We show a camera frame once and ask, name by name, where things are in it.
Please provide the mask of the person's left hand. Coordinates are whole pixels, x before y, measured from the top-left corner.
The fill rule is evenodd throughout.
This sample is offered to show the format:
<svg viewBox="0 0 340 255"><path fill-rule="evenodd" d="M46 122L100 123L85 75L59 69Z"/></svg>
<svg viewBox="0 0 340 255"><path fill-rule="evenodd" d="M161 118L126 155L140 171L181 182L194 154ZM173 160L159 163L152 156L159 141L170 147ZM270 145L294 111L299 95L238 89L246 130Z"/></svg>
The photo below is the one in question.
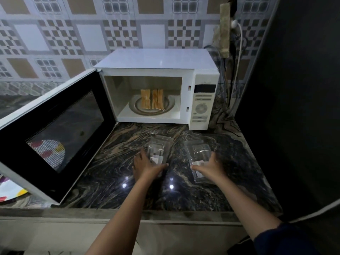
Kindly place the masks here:
<svg viewBox="0 0 340 255"><path fill-rule="evenodd" d="M134 157L133 175L135 182L145 182L151 184L160 173L154 173L154 166L144 148L141 148L139 153Z"/></svg>

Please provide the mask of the person's right hand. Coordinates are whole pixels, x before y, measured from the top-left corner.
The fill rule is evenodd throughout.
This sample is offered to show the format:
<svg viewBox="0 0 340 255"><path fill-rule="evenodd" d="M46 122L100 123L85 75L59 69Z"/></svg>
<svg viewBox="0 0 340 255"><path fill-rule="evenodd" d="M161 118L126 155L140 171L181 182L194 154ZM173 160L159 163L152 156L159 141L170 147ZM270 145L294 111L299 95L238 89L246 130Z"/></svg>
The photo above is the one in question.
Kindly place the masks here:
<svg viewBox="0 0 340 255"><path fill-rule="evenodd" d="M205 165L207 167L207 172L201 174L214 184L218 184L221 180L227 178L223 166L219 162L215 152L211 152L209 161L203 163L202 165Z"/></svg>

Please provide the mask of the clear plastic container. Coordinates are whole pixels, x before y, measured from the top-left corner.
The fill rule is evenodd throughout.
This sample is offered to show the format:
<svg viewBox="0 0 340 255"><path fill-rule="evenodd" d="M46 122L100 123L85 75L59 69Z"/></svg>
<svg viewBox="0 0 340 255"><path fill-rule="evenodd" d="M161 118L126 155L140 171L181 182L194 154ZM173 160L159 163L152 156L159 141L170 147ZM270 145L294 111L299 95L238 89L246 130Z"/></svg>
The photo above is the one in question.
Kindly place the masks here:
<svg viewBox="0 0 340 255"><path fill-rule="evenodd" d="M153 165L166 164L170 149L173 145L173 138L161 135L151 137L148 142L147 156Z"/></svg>
<svg viewBox="0 0 340 255"><path fill-rule="evenodd" d="M210 146L206 144L203 140L196 139L185 141L184 149L188 156L190 167L192 167L192 165L205 166L207 165L211 157ZM199 171L191 170L191 172L193 174L193 179L196 184L205 183L214 185L212 181L207 179Z"/></svg>

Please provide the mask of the person's right forearm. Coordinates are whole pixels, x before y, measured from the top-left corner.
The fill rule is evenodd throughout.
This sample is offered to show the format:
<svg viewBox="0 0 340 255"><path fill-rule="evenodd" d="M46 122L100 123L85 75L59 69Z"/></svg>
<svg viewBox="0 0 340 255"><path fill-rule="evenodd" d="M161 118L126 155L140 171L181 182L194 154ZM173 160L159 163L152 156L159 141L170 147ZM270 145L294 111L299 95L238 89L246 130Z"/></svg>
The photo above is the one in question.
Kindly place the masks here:
<svg viewBox="0 0 340 255"><path fill-rule="evenodd" d="M254 240L261 233L278 228L282 221L248 197L227 176L213 176L249 237Z"/></svg>

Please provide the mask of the person's left forearm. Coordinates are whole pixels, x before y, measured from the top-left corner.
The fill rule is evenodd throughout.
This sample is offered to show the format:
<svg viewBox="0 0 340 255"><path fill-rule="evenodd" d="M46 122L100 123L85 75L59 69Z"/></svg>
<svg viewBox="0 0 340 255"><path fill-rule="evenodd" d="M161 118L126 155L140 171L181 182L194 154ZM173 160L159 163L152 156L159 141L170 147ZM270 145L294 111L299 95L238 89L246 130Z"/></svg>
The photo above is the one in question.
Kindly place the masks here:
<svg viewBox="0 0 340 255"><path fill-rule="evenodd" d="M159 172L142 173L85 255L132 255L149 187Z"/></svg>

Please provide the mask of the glass microwave turntable plate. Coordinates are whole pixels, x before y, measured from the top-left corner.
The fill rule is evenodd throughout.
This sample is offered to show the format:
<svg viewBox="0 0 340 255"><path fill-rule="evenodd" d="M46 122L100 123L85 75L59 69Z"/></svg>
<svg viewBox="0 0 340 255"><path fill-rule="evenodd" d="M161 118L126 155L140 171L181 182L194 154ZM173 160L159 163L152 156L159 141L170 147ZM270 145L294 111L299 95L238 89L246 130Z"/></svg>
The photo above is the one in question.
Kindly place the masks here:
<svg viewBox="0 0 340 255"><path fill-rule="evenodd" d="M157 109L145 109L141 106L141 95L134 95L132 99L129 101L129 107L130 109L137 115L144 115L144 116L156 116L156 115L162 115L166 112L172 110L172 108L175 106L175 99L170 97L164 98L164 109L163 110L157 110Z"/></svg>

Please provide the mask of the toasted bread slice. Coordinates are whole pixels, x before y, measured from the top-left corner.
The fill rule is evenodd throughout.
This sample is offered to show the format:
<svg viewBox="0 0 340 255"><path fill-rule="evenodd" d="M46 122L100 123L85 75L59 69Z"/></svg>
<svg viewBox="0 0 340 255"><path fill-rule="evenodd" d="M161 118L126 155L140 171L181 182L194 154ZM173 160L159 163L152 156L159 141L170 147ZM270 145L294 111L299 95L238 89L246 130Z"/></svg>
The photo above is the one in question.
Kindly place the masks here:
<svg viewBox="0 0 340 255"><path fill-rule="evenodd" d="M150 110L151 109L151 101L150 101L150 95L151 90L150 89L141 89L141 108Z"/></svg>
<svg viewBox="0 0 340 255"><path fill-rule="evenodd" d="M163 89L154 89L152 90L152 105L151 109L156 110L164 110L164 90Z"/></svg>

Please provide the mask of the microwave oven door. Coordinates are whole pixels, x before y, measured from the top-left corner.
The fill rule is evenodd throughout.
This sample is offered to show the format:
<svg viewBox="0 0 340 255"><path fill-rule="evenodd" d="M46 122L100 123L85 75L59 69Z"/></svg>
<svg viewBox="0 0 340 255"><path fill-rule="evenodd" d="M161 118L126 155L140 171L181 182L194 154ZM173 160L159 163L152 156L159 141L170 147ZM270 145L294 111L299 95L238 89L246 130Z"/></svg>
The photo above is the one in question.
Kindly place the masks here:
<svg viewBox="0 0 340 255"><path fill-rule="evenodd" d="M60 205L116 120L101 69L89 69L0 119L0 174Z"/></svg>

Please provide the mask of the white microwave oven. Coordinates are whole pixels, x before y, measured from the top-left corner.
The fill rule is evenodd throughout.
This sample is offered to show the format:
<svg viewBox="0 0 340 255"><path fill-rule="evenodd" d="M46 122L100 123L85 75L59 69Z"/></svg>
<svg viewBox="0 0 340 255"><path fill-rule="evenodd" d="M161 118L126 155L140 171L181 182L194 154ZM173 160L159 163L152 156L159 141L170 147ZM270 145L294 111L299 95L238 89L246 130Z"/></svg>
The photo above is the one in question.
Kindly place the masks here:
<svg viewBox="0 0 340 255"><path fill-rule="evenodd" d="M117 122L187 124L208 129L219 70L206 49L118 49L93 68L100 73ZM175 99L162 115L135 114L129 107L141 89L163 89Z"/></svg>

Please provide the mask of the dark blue sleeve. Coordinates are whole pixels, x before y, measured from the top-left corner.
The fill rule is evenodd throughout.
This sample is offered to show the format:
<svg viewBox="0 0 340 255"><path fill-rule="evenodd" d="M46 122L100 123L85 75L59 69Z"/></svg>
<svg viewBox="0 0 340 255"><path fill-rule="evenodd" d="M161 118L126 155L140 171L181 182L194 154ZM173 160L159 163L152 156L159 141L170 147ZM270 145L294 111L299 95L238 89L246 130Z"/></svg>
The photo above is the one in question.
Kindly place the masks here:
<svg viewBox="0 0 340 255"><path fill-rule="evenodd" d="M289 223L260 233L253 243L258 255L321 255L308 236Z"/></svg>

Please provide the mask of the black refrigerator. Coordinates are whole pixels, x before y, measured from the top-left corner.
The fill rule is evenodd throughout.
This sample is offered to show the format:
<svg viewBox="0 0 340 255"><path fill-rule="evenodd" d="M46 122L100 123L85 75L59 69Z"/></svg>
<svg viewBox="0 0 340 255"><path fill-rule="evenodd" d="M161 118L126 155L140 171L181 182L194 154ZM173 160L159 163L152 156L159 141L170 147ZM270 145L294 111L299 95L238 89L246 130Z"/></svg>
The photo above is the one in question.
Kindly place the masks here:
<svg viewBox="0 0 340 255"><path fill-rule="evenodd" d="M236 122L286 219L340 217L340 0L280 0Z"/></svg>

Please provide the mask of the hanging scrub sponge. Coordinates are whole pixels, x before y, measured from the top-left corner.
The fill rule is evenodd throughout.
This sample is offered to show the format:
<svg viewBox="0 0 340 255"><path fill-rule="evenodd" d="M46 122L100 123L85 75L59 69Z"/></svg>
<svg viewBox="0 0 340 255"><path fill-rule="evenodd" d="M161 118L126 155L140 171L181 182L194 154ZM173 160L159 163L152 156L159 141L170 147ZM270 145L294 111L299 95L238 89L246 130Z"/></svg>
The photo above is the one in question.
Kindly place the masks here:
<svg viewBox="0 0 340 255"><path fill-rule="evenodd" d="M230 55L230 3L220 5L220 40L219 49L221 57L228 58Z"/></svg>

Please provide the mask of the polka dot plate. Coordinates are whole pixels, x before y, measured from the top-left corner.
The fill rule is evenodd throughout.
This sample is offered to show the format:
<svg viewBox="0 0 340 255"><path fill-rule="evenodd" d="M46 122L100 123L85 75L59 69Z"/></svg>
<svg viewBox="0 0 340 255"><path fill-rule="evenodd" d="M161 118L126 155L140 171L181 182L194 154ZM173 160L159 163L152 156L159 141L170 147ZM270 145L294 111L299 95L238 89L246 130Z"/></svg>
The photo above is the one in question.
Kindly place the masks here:
<svg viewBox="0 0 340 255"><path fill-rule="evenodd" d="M11 201L27 193L27 190L0 174L0 203Z"/></svg>

